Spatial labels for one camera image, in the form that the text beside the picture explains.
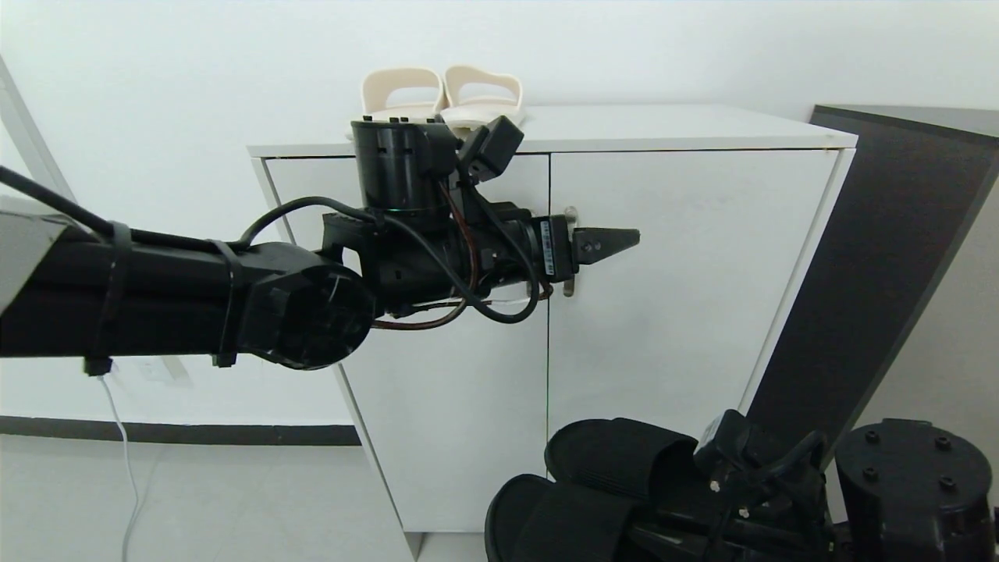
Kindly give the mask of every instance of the black baseboard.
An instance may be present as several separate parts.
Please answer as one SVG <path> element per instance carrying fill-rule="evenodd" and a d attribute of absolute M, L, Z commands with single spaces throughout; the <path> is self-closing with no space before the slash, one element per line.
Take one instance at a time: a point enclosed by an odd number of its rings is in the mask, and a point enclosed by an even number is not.
<path fill-rule="evenodd" d="M 183 445 L 360 446 L 353 425 L 174 425 L 125 423 L 134 443 Z M 121 441 L 114 422 L 0 416 L 0 434 Z"/>

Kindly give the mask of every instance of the white cable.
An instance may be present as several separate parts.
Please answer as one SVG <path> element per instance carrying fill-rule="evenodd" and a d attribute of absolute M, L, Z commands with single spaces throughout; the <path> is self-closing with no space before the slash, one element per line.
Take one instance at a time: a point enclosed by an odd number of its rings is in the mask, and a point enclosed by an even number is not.
<path fill-rule="evenodd" d="M 125 470 L 128 471 L 128 481 L 132 484 L 132 495 L 135 498 L 135 505 L 132 507 L 132 517 L 128 520 L 128 527 L 125 527 L 125 537 L 122 539 L 122 562 L 128 562 L 128 543 L 132 539 L 132 528 L 135 526 L 135 520 L 139 516 L 139 488 L 135 485 L 135 476 L 132 475 L 132 461 L 128 456 L 128 432 L 125 431 L 125 424 L 122 423 L 121 417 L 118 416 L 118 408 L 115 407 L 115 399 L 111 395 L 108 383 L 105 382 L 103 376 L 97 377 L 97 380 L 101 381 L 104 393 L 108 395 L 111 414 L 115 417 L 115 424 L 118 426 L 118 431 L 122 434 L 122 443 L 125 446 Z"/>

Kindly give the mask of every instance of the black robotic arm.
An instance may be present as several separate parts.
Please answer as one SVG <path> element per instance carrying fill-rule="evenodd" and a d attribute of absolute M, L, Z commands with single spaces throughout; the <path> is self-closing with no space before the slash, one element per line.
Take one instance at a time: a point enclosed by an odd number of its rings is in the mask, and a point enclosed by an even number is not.
<path fill-rule="evenodd" d="M 350 355 L 372 327 L 436 328 L 468 307 L 522 321 L 580 264 L 638 243 L 636 230 L 570 231 L 564 216 L 487 201 L 477 185 L 502 173 L 522 139 L 505 118 L 464 142 L 440 120 L 353 126 L 364 209 L 319 196 L 291 201 L 233 242 L 130 229 L 0 167 L 2 183 L 60 213 L 0 211 L 0 357 L 81 356 L 92 375 L 124 355 L 211 354 L 227 367 L 253 353 L 322 368 Z M 324 216 L 322 248 L 253 244 L 309 205 L 334 211 Z M 39 259 L 22 259 L 39 244 Z M 360 272 L 344 265 L 345 248 L 358 252 Z M 492 289 L 522 282 L 522 310 L 490 307 Z M 436 308 L 450 311 L 398 321 Z"/>

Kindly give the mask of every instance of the floor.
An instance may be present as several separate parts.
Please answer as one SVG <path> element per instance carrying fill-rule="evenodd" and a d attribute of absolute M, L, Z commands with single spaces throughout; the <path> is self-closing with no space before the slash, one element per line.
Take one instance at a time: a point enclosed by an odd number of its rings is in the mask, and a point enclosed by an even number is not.
<path fill-rule="evenodd" d="M 133 444 L 142 562 L 412 562 L 360 447 Z M 121 558 L 121 443 L 0 437 L 0 559 Z M 420 562 L 485 562 L 482 535 L 427 535 Z"/>

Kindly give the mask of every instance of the white wall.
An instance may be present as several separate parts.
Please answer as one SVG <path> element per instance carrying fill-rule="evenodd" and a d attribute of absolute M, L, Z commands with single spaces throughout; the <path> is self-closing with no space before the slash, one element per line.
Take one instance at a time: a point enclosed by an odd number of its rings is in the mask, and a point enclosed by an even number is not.
<path fill-rule="evenodd" d="M 528 105 L 717 101 L 796 119 L 816 102 L 999 107 L 994 3 L 4 0 L 2 10 L 0 48 L 81 203 L 222 239 L 266 210 L 244 147 L 342 140 L 361 79 L 381 67 L 510 72 Z M 121 382 L 133 397 L 125 415 L 348 417 L 328 373 L 186 365 L 191 388 Z M 106 416 L 82 375 L 33 370 L 5 370 L 4 413 Z"/>

